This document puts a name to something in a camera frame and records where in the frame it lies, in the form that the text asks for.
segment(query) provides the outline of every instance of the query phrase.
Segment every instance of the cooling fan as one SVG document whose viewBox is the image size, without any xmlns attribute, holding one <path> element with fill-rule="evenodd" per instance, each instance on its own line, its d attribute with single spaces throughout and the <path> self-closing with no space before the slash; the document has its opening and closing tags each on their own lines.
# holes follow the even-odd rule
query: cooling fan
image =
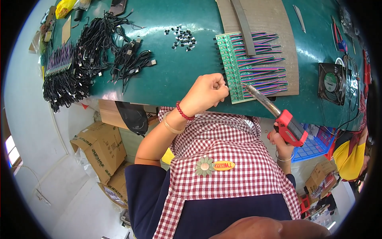
<svg viewBox="0 0 382 239">
<path fill-rule="evenodd" d="M 345 68 L 330 63 L 319 63 L 318 68 L 318 96 L 343 106 L 346 93 Z"/>
</svg>

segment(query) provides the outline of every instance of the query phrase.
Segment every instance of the window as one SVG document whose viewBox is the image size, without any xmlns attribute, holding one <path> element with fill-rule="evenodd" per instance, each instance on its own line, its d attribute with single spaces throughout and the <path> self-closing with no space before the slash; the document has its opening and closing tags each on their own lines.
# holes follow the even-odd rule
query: window
<svg viewBox="0 0 382 239">
<path fill-rule="evenodd" d="M 20 169 L 19 166 L 23 164 L 23 161 L 20 158 L 19 151 L 16 148 L 15 142 L 13 141 L 13 137 L 9 130 L 8 121 L 6 120 L 5 110 L 2 110 L 2 123 L 4 128 L 4 138 L 5 140 L 5 149 L 8 154 L 9 167 L 13 171 L 13 174 L 16 174 Z"/>
<path fill-rule="evenodd" d="M 11 166 L 13 166 L 15 162 L 19 159 L 20 154 L 15 146 L 15 143 L 13 142 L 12 135 L 9 136 L 9 138 L 5 141 L 5 147 L 8 153 L 9 162 Z"/>
</svg>

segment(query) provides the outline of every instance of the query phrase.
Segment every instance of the red soldering iron handle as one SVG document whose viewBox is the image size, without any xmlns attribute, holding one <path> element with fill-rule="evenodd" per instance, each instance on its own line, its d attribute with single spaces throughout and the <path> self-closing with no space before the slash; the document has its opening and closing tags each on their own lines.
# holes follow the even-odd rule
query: red soldering iron handle
<svg viewBox="0 0 382 239">
<path fill-rule="evenodd" d="M 295 147 L 304 145 L 308 133 L 304 128 L 293 118 L 292 114 L 286 109 L 277 117 L 277 125 L 274 126 L 276 132 L 285 140 Z"/>
</svg>

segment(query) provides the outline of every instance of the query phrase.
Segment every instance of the pliers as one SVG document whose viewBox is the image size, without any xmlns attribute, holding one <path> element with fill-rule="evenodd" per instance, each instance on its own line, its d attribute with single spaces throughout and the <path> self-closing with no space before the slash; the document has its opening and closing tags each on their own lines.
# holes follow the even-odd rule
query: pliers
<svg viewBox="0 0 382 239">
<path fill-rule="evenodd" d="M 347 54 L 348 53 L 348 46 L 346 45 L 346 42 L 342 39 L 340 29 L 337 27 L 333 16 L 332 16 L 332 20 L 333 20 L 333 27 L 334 27 L 334 37 L 335 37 L 335 41 L 338 45 L 338 48 L 340 49 L 341 52 L 345 52 Z M 341 39 L 340 41 L 338 40 L 337 32 L 340 35 L 340 39 Z"/>
</svg>

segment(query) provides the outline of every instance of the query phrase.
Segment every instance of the blue plastic crate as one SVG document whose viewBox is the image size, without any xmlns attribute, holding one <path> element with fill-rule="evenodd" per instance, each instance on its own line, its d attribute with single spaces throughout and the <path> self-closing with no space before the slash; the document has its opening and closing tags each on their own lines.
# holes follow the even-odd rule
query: blue plastic crate
<svg viewBox="0 0 382 239">
<path fill-rule="evenodd" d="M 309 124 L 304 124 L 303 127 L 306 130 Z M 306 140 L 302 147 L 295 147 L 292 163 L 315 158 L 329 152 L 330 147 L 334 141 L 334 135 L 331 135 L 323 126 L 317 133 L 317 136 L 312 140 Z"/>
</svg>

